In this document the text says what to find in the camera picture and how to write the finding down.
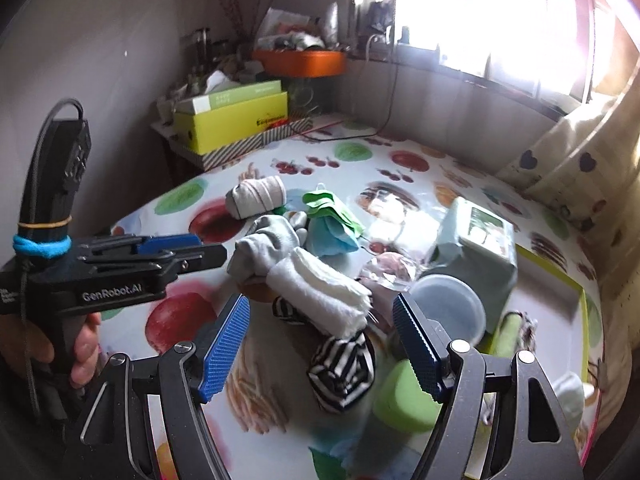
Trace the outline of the person's left hand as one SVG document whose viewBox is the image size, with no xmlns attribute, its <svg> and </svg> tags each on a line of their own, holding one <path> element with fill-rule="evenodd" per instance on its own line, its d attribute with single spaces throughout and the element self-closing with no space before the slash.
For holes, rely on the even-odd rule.
<svg viewBox="0 0 640 480">
<path fill-rule="evenodd" d="M 88 385 L 96 372 L 100 355 L 99 327 L 101 315 L 89 314 L 75 339 L 75 361 L 70 372 L 70 385 L 79 389 Z M 23 322 L 13 314 L 1 317 L 1 355 L 8 367 L 26 378 L 27 359 L 50 364 L 54 349 L 46 335 L 31 322 Z"/>
</svg>

